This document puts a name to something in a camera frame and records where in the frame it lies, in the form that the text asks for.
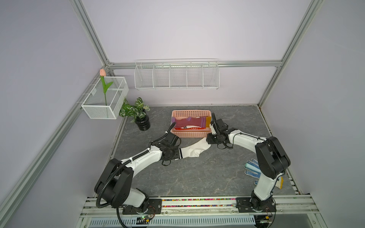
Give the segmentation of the purple striped sock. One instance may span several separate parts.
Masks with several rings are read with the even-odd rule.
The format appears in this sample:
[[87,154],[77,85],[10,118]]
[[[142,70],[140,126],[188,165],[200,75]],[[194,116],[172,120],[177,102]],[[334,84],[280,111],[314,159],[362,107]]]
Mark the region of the purple striped sock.
[[185,128],[207,128],[210,125],[212,118],[210,116],[203,117],[187,117],[183,119],[171,118],[172,123],[175,123],[175,128],[185,129]]

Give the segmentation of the plain white sock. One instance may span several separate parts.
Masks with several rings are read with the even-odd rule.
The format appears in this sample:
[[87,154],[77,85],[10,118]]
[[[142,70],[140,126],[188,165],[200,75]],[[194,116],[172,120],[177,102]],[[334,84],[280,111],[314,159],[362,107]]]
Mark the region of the plain white sock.
[[180,148],[180,158],[199,157],[202,152],[208,150],[211,147],[211,145],[208,144],[206,140],[207,138],[205,137],[190,146]]

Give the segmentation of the red christmas sock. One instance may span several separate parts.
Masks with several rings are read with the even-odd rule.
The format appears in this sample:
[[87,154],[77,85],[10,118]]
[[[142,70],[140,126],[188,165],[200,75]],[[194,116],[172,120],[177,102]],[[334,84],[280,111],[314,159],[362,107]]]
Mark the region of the red christmas sock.
[[201,127],[191,127],[191,128],[175,128],[174,127],[174,130],[175,131],[206,131],[207,128],[201,128]]

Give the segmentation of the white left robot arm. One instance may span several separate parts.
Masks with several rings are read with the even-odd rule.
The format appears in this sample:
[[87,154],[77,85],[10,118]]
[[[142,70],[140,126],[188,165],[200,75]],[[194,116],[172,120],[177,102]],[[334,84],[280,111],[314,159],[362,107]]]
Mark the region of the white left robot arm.
[[165,162],[182,158],[179,148],[181,139],[167,133],[159,139],[150,142],[148,148],[127,159],[110,160],[103,170],[94,192],[97,195],[96,207],[111,206],[118,209],[131,206],[138,212],[146,212],[150,206],[149,196],[141,190],[132,188],[132,181],[140,171],[155,162]]

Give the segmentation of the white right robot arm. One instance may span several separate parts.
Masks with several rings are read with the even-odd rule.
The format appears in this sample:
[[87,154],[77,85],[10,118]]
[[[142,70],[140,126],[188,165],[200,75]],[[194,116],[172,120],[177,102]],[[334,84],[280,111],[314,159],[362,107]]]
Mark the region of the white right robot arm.
[[211,129],[212,132],[207,136],[208,144],[222,144],[225,149],[240,146],[256,154],[261,175],[250,201],[243,205],[256,212],[263,211],[273,203],[275,185],[291,165],[278,138],[253,136],[237,128],[229,128],[222,119],[216,119],[215,114],[212,114]]

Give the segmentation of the pink plastic basket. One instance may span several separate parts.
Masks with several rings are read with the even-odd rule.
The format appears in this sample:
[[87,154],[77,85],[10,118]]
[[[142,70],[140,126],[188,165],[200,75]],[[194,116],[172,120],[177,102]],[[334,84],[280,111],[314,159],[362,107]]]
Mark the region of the pink plastic basket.
[[175,126],[171,133],[180,138],[204,138],[212,133],[211,120],[212,113],[209,110],[174,110],[171,123],[175,123]]

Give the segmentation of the potted green plant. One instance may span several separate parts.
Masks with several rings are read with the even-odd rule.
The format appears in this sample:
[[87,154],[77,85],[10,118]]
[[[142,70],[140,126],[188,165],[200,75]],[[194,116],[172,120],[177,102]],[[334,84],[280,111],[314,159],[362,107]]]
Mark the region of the potted green plant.
[[150,111],[150,107],[144,104],[141,97],[138,97],[134,104],[130,104],[125,98],[119,115],[121,117],[131,117],[131,122],[135,123],[139,130],[147,131],[151,127],[149,116],[146,113],[148,111]]

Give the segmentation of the pink artificial tulip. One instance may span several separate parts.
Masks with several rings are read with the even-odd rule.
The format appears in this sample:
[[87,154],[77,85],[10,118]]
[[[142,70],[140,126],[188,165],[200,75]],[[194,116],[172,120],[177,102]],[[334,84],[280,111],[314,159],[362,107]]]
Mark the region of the pink artificial tulip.
[[103,87],[105,105],[107,105],[106,94],[107,94],[108,89],[112,86],[113,82],[106,83],[106,81],[105,81],[106,71],[104,69],[100,69],[99,76],[100,76],[100,80],[101,80],[102,87]]

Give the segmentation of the white mesh wall box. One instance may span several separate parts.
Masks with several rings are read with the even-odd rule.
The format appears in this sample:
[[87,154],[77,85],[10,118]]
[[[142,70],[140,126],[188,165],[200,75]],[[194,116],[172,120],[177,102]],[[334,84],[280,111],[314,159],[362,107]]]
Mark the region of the white mesh wall box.
[[129,88],[124,77],[105,77],[106,83],[113,82],[108,89],[105,105],[103,87],[100,78],[92,85],[91,91],[81,103],[82,109],[91,119],[117,119]]

